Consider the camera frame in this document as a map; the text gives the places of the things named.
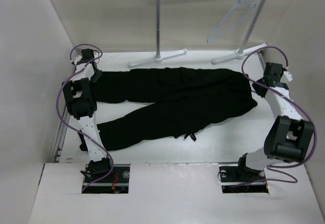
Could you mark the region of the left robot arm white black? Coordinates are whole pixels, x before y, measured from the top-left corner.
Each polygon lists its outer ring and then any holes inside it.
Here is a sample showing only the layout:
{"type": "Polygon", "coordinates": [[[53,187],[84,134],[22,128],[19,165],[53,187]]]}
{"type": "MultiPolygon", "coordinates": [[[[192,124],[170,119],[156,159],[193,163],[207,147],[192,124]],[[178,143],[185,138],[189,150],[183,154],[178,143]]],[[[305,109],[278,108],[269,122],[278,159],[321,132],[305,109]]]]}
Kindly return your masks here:
{"type": "Polygon", "coordinates": [[[114,177],[113,161],[104,148],[96,124],[97,103],[91,86],[101,76],[96,60],[102,54],[96,49],[82,49],[81,54],[72,60],[75,72],[62,84],[62,92],[68,113],[76,119],[79,129],[75,131],[86,145],[89,163],[81,173],[87,183],[110,182],[114,177]]]}

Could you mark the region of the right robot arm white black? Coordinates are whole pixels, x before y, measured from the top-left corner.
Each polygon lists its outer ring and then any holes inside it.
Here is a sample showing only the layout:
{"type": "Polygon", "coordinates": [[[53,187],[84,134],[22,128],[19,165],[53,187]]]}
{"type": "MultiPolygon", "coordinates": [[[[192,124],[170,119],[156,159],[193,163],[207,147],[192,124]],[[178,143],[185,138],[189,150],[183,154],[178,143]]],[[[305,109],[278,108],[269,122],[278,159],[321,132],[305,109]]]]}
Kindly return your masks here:
{"type": "Polygon", "coordinates": [[[235,169],[241,181],[257,176],[269,165],[300,163],[304,160],[314,133],[314,124],[306,121],[289,100],[287,83],[292,75],[281,64],[266,63],[263,77],[252,84],[255,92],[270,105],[275,118],[264,146],[244,154],[235,169]]]}

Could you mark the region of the black trousers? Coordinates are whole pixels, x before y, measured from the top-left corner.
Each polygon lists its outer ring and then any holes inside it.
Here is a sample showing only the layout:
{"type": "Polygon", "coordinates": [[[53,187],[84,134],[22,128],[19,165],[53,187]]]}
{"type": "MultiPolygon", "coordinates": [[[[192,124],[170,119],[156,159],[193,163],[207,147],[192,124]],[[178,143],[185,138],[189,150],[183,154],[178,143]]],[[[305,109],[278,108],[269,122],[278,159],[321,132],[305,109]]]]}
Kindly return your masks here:
{"type": "Polygon", "coordinates": [[[97,126],[108,151],[126,149],[144,140],[194,137],[211,124],[242,116],[257,106],[249,81],[229,69],[103,72],[90,91],[100,103],[144,104],[97,126]]]}

